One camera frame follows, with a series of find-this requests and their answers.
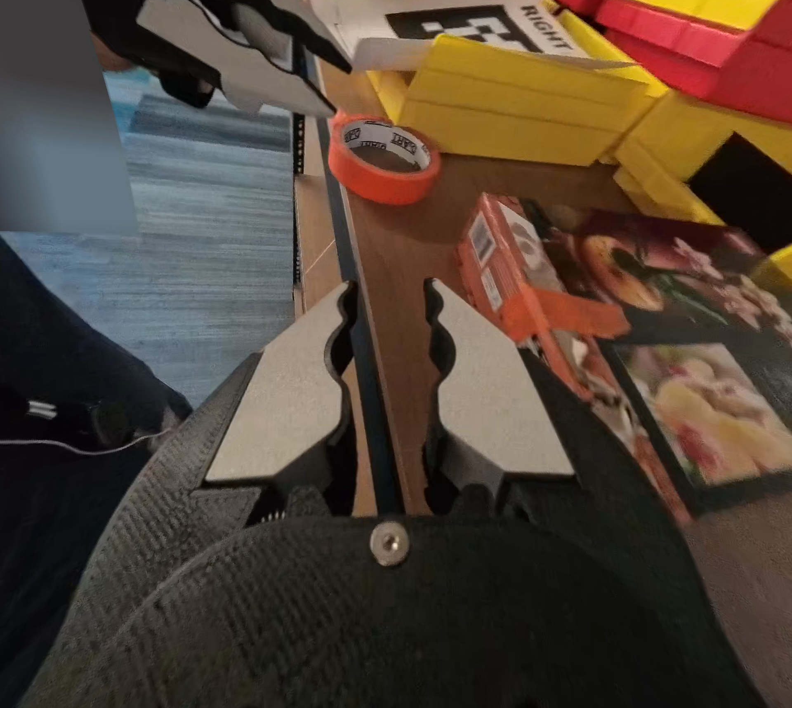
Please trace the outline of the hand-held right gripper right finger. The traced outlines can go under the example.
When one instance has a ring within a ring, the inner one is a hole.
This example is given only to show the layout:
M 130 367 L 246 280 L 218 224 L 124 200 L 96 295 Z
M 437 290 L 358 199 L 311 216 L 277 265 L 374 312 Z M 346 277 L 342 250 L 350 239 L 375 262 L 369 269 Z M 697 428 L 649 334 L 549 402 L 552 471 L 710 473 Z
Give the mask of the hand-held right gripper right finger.
M 478 486 L 498 506 L 513 482 L 576 477 L 517 346 L 440 279 L 423 284 L 429 356 L 438 371 L 422 451 L 436 515 Z

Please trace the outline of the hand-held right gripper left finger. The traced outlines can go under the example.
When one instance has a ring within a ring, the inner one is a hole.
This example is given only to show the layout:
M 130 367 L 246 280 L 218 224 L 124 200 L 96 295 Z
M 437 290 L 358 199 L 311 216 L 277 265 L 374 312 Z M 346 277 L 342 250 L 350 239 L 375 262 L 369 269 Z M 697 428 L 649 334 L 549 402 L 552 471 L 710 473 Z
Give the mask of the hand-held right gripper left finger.
M 203 485 L 263 489 L 285 505 L 312 486 L 331 514 L 351 515 L 358 451 L 351 394 L 358 288 L 343 281 L 264 347 Z

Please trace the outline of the orange cookie box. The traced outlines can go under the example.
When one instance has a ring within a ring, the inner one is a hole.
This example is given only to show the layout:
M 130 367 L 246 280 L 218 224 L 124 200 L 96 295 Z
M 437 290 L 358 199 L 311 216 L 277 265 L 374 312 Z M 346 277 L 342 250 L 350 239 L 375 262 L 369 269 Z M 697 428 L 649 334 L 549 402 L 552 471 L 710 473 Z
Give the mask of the orange cookie box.
M 455 252 L 471 305 L 513 342 L 573 332 L 564 288 L 518 199 L 483 193 Z

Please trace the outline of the orange tape roll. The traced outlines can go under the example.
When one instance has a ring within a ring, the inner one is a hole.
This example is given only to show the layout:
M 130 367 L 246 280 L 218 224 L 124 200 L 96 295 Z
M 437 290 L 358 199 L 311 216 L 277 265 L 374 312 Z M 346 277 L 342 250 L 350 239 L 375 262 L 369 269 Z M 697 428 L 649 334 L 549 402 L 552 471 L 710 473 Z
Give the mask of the orange tape roll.
M 390 206 L 426 198 L 442 166 L 440 152 L 423 134 L 387 118 L 343 111 L 330 120 L 328 164 L 343 187 Z

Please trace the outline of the black metal desk edge beam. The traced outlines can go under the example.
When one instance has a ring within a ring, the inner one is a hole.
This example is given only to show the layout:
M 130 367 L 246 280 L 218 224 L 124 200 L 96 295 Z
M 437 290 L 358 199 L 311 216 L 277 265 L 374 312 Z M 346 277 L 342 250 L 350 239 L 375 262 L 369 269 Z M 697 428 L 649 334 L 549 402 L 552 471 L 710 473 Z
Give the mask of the black metal desk edge beam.
M 384 402 L 380 370 L 373 341 L 371 305 L 363 275 L 359 239 L 353 221 L 351 194 L 330 168 L 330 122 L 317 124 L 318 146 L 330 205 L 332 232 L 342 280 L 351 280 L 357 288 L 357 317 L 351 330 L 351 349 L 358 386 L 361 421 L 356 431 L 364 438 L 368 456 L 371 488 L 363 491 L 374 507 L 366 515 L 399 515 L 405 505 L 391 440 L 390 421 Z

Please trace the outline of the white paper tag black pattern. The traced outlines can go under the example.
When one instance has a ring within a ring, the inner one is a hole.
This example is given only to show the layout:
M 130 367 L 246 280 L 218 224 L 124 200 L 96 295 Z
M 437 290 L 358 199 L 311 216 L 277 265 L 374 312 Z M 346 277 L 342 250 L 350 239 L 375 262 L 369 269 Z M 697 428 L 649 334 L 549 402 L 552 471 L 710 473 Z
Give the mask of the white paper tag black pattern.
M 415 71 L 441 37 L 592 70 L 632 64 L 594 58 L 540 0 L 311 0 L 311 4 L 356 71 Z

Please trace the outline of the black perforated rack beam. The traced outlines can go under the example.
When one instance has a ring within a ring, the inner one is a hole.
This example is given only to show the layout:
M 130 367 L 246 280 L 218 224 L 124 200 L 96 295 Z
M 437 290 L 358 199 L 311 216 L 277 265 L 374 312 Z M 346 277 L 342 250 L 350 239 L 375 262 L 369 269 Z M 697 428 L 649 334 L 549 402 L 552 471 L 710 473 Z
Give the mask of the black perforated rack beam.
M 293 262 L 293 287 L 297 291 L 302 287 L 302 247 L 300 246 L 299 228 L 299 182 L 302 179 L 305 166 L 305 116 L 299 113 L 292 113 L 291 116 L 291 135 L 292 135 L 292 262 Z

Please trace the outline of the black orchid picture box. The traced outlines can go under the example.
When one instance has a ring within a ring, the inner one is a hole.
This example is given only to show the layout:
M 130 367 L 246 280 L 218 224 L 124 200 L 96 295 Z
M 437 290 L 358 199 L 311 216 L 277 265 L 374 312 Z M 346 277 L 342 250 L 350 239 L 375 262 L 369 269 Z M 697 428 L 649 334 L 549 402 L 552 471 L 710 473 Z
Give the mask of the black orchid picture box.
M 561 288 L 618 311 L 595 341 L 691 515 L 790 491 L 790 279 L 746 233 L 520 199 Z

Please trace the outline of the yellow storage bin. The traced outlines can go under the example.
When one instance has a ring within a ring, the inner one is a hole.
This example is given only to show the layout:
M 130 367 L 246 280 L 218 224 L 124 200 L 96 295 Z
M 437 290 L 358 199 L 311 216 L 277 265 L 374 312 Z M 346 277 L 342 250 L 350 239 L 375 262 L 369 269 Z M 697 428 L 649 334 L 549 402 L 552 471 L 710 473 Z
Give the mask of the yellow storage bin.
M 447 36 L 410 81 L 378 77 L 389 118 L 444 153 L 575 167 L 607 162 L 667 90 L 634 64 L 587 69 Z
M 790 171 L 790 128 L 670 91 L 619 144 L 614 180 L 646 216 L 722 226 L 688 181 L 735 134 Z

